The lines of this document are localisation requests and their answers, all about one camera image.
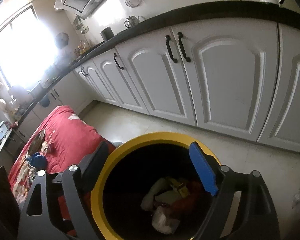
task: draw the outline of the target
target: black countertop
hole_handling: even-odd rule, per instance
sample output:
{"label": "black countertop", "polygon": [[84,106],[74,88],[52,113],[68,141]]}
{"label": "black countertop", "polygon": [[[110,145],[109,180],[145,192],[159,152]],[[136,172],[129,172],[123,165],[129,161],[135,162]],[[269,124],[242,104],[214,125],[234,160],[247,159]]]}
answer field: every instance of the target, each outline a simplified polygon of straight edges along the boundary
{"label": "black countertop", "polygon": [[269,20],[286,24],[300,30],[300,14],[285,8],[280,8],[278,5],[273,3],[253,1],[217,1],[195,4],[175,9],[145,20],[133,28],[129,28],[118,33],[109,41],[94,46],[85,55],[74,61],[68,68],[64,69],[59,74],[58,78],[56,78],[52,82],[52,84],[47,87],[39,95],[39,97],[32,102],[32,104],[19,120],[18,124],[20,125],[22,123],[28,113],[35,107],[35,105],[70,71],[79,67],[89,59],[92,59],[110,49],[113,49],[117,44],[141,34],[172,25],[197,20],[226,17]]}

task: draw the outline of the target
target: black cabinet handle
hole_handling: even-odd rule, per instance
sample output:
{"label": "black cabinet handle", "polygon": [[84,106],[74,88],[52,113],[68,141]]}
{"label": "black cabinet handle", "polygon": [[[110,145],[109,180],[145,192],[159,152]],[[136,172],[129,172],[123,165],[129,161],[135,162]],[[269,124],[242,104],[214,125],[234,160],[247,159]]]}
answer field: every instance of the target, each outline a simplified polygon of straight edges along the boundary
{"label": "black cabinet handle", "polygon": [[83,73],[84,73],[83,75],[84,75],[85,77],[89,76],[89,75],[88,75],[88,73],[87,73],[87,72],[84,70],[84,68],[83,68],[83,67],[82,67],[82,69],[81,69],[81,70],[83,71]]}
{"label": "black cabinet handle", "polygon": [[86,77],[86,75],[82,72],[82,70],[83,70],[83,67],[81,68],[81,73],[82,73],[82,75],[84,76],[84,77]]}
{"label": "black cabinet handle", "polygon": [[172,61],[173,61],[174,63],[178,63],[178,60],[177,60],[176,58],[173,57],[173,54],[172,54],[172,51],[171,51],[171,48],[170,48],[169,41],[171,41],[171,37],[170,37],[169,35],[166,35],[166,45],[167,45],[167,50],[168,50],[169,56],[170,56],[170,58],[172,59]]}
{"label": "black cabinet handle", "polygon": [[57,92],[55,89],[54,89],[53,91],[54,91],[54,92],[56,93],[56,95],[59,97],[59,94],[58,94],[58,92]]}
{"label": "black cabinet handle", "polygon": [[22,132],[19,131],[19,133],[20,133],[23,137],[26,137]]}
{"label": "black cabinet handle", "polygon": [[120,68],[120,69],[124,70],[124,67],[120,67],[120,66],[119,66],[119,64],[118,64],[117,60],[115,59],[116,57],[117,57],[117,54],[116,54],[116,53],[114,53],[114,57],[113,57],[113,59],[114,59],[115,63],[117,64],[118,68]]}
{"label": "black cabinet handle", "polygon": [[50,94],[52,95],[52,97],[56,100],[57,98],[52,94],[52,92],[50,92]]}
{"label": "black cabinet handle", "polygon": [[186,62],[191,62],[191,59],[189,57],[187,57],[185,48],[183,47],[183,43],[182,43],[182,40],[181,40],[183,38],[183,34],[178,33],[178,37],[179,37],[179,46],[180,46],[181,53],[182,53],[184,59],[186,60]]}

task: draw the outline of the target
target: red cloth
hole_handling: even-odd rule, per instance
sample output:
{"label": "red cloth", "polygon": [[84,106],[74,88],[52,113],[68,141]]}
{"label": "red cloth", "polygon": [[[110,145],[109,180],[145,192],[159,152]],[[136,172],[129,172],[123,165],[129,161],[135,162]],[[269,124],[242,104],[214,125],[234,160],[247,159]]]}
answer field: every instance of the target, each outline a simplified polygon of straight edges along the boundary
{"label": "red cloth", "polygon": [[[102,141],[108,142],[92,126],[81,121],[69,106],[58,106],[43,120],[12,166],[8,176],[11,190],[32,140],[42,129],[46,131],[45,141],[53,143],[53,150],[46,154],[48,173],[62,172],[70,165],[78,164],[85,155],[93,153]],[[108,146],[109,153],[113,152],[115,147],[109,142]]]}

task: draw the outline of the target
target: tiled floor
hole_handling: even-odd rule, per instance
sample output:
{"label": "tiled floor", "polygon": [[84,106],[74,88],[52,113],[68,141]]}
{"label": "tiled floor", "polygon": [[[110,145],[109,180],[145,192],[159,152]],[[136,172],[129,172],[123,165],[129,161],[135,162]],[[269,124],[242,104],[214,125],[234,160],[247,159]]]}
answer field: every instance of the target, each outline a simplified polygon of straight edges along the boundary
{"label": "tiled floor", "polygon": [[251,144],[205,130],[139,114],[109,104],[98,103],[83,120],[109,141],[126,142],[136,136],[156,131],[190,135],[203,144],[234,171],[261,172],[277,211],[281,236],[298,216],[292,198],[300,187],[300,155]]}

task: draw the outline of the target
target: trash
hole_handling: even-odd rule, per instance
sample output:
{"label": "trash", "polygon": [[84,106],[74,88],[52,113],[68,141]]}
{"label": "trash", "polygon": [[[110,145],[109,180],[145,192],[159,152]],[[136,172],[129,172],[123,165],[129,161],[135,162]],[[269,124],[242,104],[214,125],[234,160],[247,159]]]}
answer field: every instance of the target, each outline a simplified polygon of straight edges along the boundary
{"label": "trash", "polygon": [[173,234],[180,224],[180,220],[171,218],[169,213],[169,208],[159,206],[152,218],[154,229],[166,235]]}
{"label": "trash", "polygon": [[156,183],[153,184],[148,194],[144,196],[141,202],[141,208],[145,211],[152,210],[154,195],[157,195],[162,190],[170,189],[170,185],[165,178],[159,179]]}
{"label": "trash", "polygon": [[200,182],[189,182],[183,178],[161,178],[145,195],[141,208],[154,212],[152,226],[155,230],[170,235],[176,231],[183,215],[194,210],[202,192]]}
{"label": "trash", "polygon": [[174,190],[169,190],[156,196],[154,199],[157,202],[167,203],[168,205],[171,206],[175,201],[182,199],[182,197],[178,192]]}

